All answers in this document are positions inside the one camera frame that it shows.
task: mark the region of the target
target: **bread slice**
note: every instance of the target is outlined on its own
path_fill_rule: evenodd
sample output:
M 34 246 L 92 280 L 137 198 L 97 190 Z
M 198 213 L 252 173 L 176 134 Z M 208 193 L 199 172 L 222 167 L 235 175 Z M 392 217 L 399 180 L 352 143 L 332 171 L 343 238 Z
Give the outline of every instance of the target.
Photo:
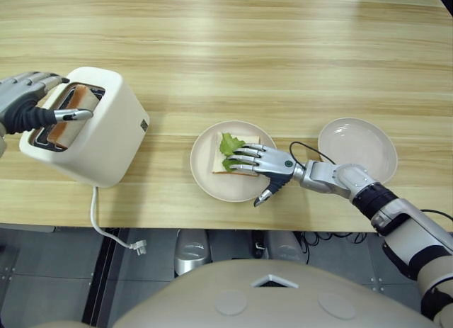
M 233 137 L 237 137 L 239 140 L 243 140 L 246 143 L 249 144 L 259 144 L 260 143 L 260 137 L 257 135 L 235 135 L 231 134 Z M 213 140 L 214 142 L 214 160 L 212 161 L 212 173 L 213 174 L 242 174 L 244 175 L 245 173 L 240 173 L 240 172 L 228 172 L 224 168 L 222 162 L 226 158 L 223 153 L 220 152 L 220 143 L 222 142 L 222 133 L 218 132 L 216 140 Z M 250 174 L 245 174 L 247 176 L 257 176 L 257 174 L 254 174 L 253 172 Z
M 77 85 L 74 89 L 74 94 L 69 101 L 67 108 L 84 108 L 94 111 L 98 105 L 98 98 L 90 91 L 90 88 L 84 85 Z M 47 141 L 67 149 L 80 133 L 86 120 L 75 120 L 65 123 L 56 124 L 49 135 Z

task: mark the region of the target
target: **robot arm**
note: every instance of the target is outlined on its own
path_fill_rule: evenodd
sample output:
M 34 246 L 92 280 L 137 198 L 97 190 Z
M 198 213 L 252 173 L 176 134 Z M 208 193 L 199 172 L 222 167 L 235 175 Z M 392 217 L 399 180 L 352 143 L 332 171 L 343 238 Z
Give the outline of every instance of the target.
M 270 178 L 270 185 L 256 198 L 255 206 L 269 199 L 290 179 L 298 181 L 303 188 L 348 198 L 384 237 L 384 252 L 399 271 L 417 280 L 423 297 L 422 314 L 437 322 L 443 320 L 447 327 L 445 320 L 453 319 L 453 237 L 448 232 L 375 181 L 359 165 L 312 160 L 302 165 L 286 152 L 255 144 L 235 153 L 230 159 L 247 165 L 237 164 L 232 168 Z

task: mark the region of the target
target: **white cable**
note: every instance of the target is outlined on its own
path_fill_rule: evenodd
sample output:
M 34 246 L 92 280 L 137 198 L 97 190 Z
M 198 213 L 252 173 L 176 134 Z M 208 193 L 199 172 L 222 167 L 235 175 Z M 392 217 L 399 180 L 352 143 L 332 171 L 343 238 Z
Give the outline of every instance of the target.
M 118 244 L 122 245 L 124 248 L 135 250 L 138 255 L 145 254 L 147 252 L 147 248 L 145 247 L 147 245 L 146 240 L 143 239 L 141 241 L 135 242 L 134 244 L 126 244 L 121 239 L 116 237 L 115 235 L 109 234 L 108 232 L 103 231 L 98 226 L 98 224 L 96 223 L 96 219 L 95 219 L 97 201 L 98 201 L 98 187 L 93 186 L 93 197 L 91 198 L 90 219 L 91 219 L 91 225 L 93 225 L 94 230 L 96 230 L 98 233 L 100 233 L 103 236 L 113 239 Z

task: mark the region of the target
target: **plug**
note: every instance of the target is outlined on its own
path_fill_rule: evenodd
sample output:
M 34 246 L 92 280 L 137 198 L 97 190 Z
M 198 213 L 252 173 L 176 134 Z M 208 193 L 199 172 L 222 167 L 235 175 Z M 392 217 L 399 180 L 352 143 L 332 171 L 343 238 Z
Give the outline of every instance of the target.
M 131 248 L 137 252 L 137 255 L 145 255 L 147 252 L 147 241 L 142 239 L 141 241 L 135 242 Z

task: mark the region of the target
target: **sandwich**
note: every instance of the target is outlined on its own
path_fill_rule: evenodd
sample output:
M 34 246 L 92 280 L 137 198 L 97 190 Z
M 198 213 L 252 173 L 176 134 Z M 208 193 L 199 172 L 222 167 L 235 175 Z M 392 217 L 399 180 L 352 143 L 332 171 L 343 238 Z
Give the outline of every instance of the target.
M 213 174 L 241 174 L 246 176 L 257 176 L 254 172 L 239 172 L 231 169 L 231 165 L 246 164 L 237 160 L 227 159 L 234 154 L 234 151 L 246 143 L 259 144 L 260 137 L 257 135 L 232 135 L 230 133 L 218 132 L 214 141 L 214 159 L 212 161 Z

